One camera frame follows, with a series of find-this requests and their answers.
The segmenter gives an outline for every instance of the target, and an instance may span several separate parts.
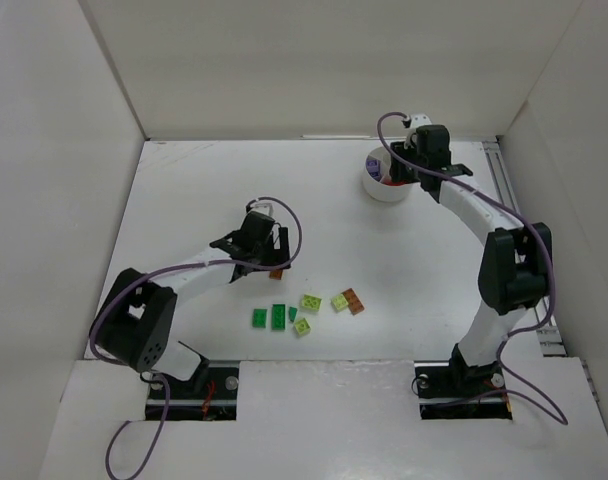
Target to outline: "green lego brick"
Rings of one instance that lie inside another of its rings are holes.
[[[266,328],[266,312],[265,308],[256,308],[253,310],[253,328]]]
[[[271,328],[273,330],[286,330],[286,305],[273,305]]]
[[[311,333],[311,326],[308,324],[305,318],[300,318],[293,324],[298,337],[302,337],[308,333]]]
[[[333,304],[336,312],[341,312],[348,307],[348,300],[346,300],[346,297],[344,297],[342,293],[331,298],[331,303]]]
[[[322,299],[314,297],[313,295],[304,295],[302,297],[302,302],[300,303],[300,307],[305,308],[307,310],[311,310],[313,312],[319,312],[321,305]]]

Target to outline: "lego brick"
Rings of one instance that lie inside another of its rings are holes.
[[[300,302],[300,307],[313,312],[319,312],[322,305],[322,299],[313,295],[304,295]]]
[[[331,303],[336,312],[341,312],[348,307],[348,300],[346,300],[346,297],[341,293],[331,298]]]
[[[271,312],[271,329],[286,330],[286,305],[273,305]]]
[[[265,308],[256,308],[253,310],[253,328],[266,328],[266,314]]]
[[[311,333],[311,326],[308,324],[305,318],[300,318],[293,324],[298,337],[302,337]]]
[[[281,280],[283,273],[284,273],[284,270],[272,270],[268,274],[268,278],[272,278],[273,280]]]
[[[342,292],[344,298],[348,301],[348,309],[351,311],[353,315],[357,315],[360,312],[364,311],[364,305],[360,302],[360,299],[357,298],[357,295],[353,291],[352,288]]]

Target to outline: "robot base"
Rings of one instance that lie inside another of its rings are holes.
[[[465,404],[444,406],[495,390],[498,387],[491,383],[491,379],[497,373],[500,373],[499,369],[458,384],[454,381],[450,362],[416,361],[412,388],[420,398],[422,419],[512,419],[511,407],[505,395],[492,395]]]
[[[167,420],[235,420],[239,371],[239,362],[207,361],[186,382],[167,375],[171,390]],[[209,385],[214,385],[215,391],[208,402],[205,415],[202,407],[209,396]],[[146,420],[159,420],[163,407],[164,391],[154,386],[149,387]]]

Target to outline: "black bracket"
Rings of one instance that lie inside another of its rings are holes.
[[[470,398],[487,392],[494,374],[501,373],[497,362],[469,367],[455,345],[448,362],[417,362],[420,398]]]
[[[277,229],[277,238],[275,238],[274,226],[275,220],[271,217],[248,208],[240,229],[211,242],[210,246],[225,251],[234,260],[267,267],[280,265],[291,258],[288,228],[280,225]],[[235,267],[231,282],[256,271],[258,270],[255,268],[238,265]]]
[[[393,142],[391,149],[414,165],[449,177],[473,175],[466,165],[451,164],[450,141],[450,134],[444,125],[424,125],[417,128],[415,143],[411,143],[407,147],[404,142]],[[428,192],[436,202],[439,202],[442,179],[417,172],[392,156],[389,174],[393,183],[419,182],[422,190]]]
[[[543,223],[533,227],[552,258],[551,230]],[[500,315],[535,307],[548,294],[549,284],[544,256],[531,232],[524,227],[489,233],[477,284],[484,302]]]
[[[132,268],[120,273],[100,313],[120,292],[143,275]],[[136,372],[150,370],[168,344],[176,303],[177,295],[172,288],[160,287],[153,282],[143,283],[110,311],[97,334],[97,345]],[[140,318],[129,312],[131,307],[144,307]]]

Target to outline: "red wire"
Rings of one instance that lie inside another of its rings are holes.
[[[208,409],[211,406],[211,400],[213,400],[213,395],[215,395],[215,381],[211,380],[207,385],[208,395],[204,399],[204,403],[202,403],[202,413],[204,415],[203,419],[206,419],[206,414],[208,413]]]
[[[499,388],[500,388],[500,387],[496,387],[495,385],[493,385],[488,380],[484,380],[484,385],[486,385],[487,387],[491,387],[493,390],[499,390]],[[503,393],[502,394],[502,400],[504,400],[504,403],[508,404],[508,395],[506,395],[505,393]]]

